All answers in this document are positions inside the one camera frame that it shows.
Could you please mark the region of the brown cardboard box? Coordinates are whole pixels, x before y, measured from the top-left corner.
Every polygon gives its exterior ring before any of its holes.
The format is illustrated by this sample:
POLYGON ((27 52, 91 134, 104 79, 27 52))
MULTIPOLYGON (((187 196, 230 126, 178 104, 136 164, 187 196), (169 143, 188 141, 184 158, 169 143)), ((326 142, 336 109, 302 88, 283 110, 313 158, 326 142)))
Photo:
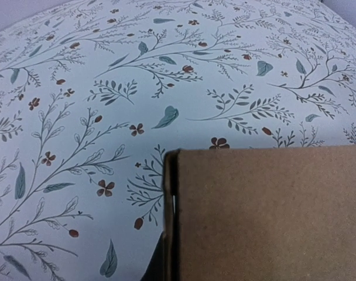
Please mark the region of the brown cardboard box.
POLYGON ((356 280, 356 146, 174 150, 165 280, 356 280))

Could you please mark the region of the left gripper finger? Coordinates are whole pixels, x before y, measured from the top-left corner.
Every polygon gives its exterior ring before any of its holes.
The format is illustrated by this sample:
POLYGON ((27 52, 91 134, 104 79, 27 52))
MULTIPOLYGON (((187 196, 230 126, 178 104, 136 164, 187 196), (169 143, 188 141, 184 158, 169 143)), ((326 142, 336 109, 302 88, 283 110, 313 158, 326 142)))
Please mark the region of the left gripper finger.
POLYGON ((165 280, 165 234, 162 232, 141 281, 165 280))

